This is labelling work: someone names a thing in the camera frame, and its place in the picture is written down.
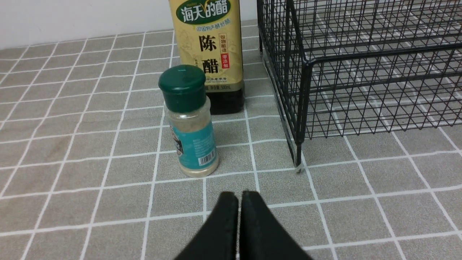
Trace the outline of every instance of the bottle cap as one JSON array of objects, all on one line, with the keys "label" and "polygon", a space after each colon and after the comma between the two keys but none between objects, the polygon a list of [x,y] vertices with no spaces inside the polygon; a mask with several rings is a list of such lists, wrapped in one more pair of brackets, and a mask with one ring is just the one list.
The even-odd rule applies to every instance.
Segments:
[{"label": "bottle cap", "polygon": [[205,74],[193,65],[178,65],[162,73],[159,88],[167,108],[175,113],[189,113],[206,102]]}]

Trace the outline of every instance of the green logo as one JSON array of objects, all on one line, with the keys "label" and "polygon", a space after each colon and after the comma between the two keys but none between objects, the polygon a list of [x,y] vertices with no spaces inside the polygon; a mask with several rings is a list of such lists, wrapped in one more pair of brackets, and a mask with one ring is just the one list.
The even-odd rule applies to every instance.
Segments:
[{"label": "green logo", "polygon": [[203,25],[225,17],[231,9],[229,0],[188,0],[176,10],[176,17],[188,25]]}]

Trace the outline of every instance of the white wall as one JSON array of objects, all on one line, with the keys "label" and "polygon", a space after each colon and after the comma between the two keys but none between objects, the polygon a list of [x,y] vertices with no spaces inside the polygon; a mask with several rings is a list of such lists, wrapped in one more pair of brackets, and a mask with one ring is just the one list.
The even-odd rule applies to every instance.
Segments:
[{"label": "white wall", "polygon": [[[256,0],[240,0],[256,19]],[[0,49],[173,28],[168,0],[0,0]]]}]

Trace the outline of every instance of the metal wire rack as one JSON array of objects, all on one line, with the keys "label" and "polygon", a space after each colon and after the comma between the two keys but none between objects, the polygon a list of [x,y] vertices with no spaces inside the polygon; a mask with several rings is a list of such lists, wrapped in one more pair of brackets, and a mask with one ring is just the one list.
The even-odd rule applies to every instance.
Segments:
[{"label": "metal wire rack", "polygon": [[257,10],[296,166],[306,138],[462,123],[460,1],[258,0]]}]

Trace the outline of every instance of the barcode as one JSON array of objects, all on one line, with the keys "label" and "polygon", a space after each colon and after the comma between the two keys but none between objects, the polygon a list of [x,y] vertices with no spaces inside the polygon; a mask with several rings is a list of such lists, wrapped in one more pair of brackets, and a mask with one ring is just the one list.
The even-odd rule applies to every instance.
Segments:
[{"label": "barcode", "polygon": [[208,164],[215,158],[215,149],[204,157],[199,158],[199,166]]}]

